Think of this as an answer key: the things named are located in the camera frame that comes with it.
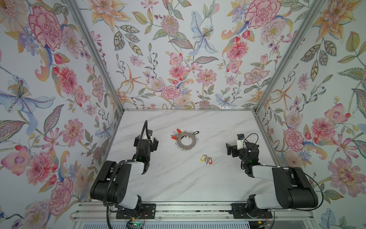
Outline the yellow key tag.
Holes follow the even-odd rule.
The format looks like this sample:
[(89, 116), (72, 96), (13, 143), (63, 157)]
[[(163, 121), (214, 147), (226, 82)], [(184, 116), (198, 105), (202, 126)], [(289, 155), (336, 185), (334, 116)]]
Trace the yellow key tag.
[(207, 155), (202, 155), (202, 157), (200, 158), (200, 161), (205, 162), (207, 164), (208, 163)]

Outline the round steel key organizer disc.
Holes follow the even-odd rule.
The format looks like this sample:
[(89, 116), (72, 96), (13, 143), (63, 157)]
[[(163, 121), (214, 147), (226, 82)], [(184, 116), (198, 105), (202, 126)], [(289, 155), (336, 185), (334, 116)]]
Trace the round steel key organizer disc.
[(173, 139), (175, 141), (175, 145), (182, 151), (191, 150), (199, 141), (197, 135), (194, 135), (193, 133), (194, 131), (182, 130), (178, 139)]

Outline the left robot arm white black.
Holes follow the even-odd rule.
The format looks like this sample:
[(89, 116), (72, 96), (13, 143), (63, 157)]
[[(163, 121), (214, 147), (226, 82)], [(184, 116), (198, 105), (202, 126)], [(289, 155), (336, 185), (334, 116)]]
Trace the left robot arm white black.
[(128, 190), (130, 177), (144, 175), (150, 166), (151, 153), (158, 148), (159, 141), (144, 136), (135, 138), (137, 152), (130, 160), (105, 161), (91, 190), (90, 198), (106, 207), (134, 210), (141, 204), (141, 197)]

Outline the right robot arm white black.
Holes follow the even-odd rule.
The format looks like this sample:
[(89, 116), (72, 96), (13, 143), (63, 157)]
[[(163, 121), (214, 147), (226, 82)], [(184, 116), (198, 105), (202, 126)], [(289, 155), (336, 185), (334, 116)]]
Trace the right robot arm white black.
[(251, 178), (272, 183), (270, 192), (252, 194), (245, 204), (232, 204), (234, 218), (273, 217), (271, 210), (304, 210), (318, 207), (318, 195), (301, 168), (275, 167), (259, 163), (259, 145), (238, 140), (226, 144), (227, 154), (241, 160), (241, 169)]

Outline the red capped key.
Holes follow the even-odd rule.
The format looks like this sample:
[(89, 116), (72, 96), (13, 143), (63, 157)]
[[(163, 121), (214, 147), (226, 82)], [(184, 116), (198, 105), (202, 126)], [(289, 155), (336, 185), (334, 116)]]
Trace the red capped key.
[(176, 129), (175, 131), (173, 131), (173, 134), (171, 135), (171, 138), (174, 139), (174, 140), (177, 140), (181, 133), (182, 133), (182, 131), (180, 129)]

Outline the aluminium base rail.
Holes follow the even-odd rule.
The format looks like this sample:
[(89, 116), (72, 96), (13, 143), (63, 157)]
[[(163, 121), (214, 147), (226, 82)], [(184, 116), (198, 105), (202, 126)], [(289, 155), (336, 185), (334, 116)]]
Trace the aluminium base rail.
[[(247, 213), (235, 213), (232, 204), (237, 203), (245, 207), (244, 202), (144, 202), (155, 204), (152, 210), (143, 210), (138, 220), (146, 222), (168, 221), (257, 221), (269, 219), (277, 221), (314, 221), (313, 213), (299, 210), (271, 210), (260, 217), (250, 217)], [(106, 220), (106, 207), (101, 202), (86, 202), (77, 205), (77, 210), (71, 214), (73, 222), (104, 221)]]

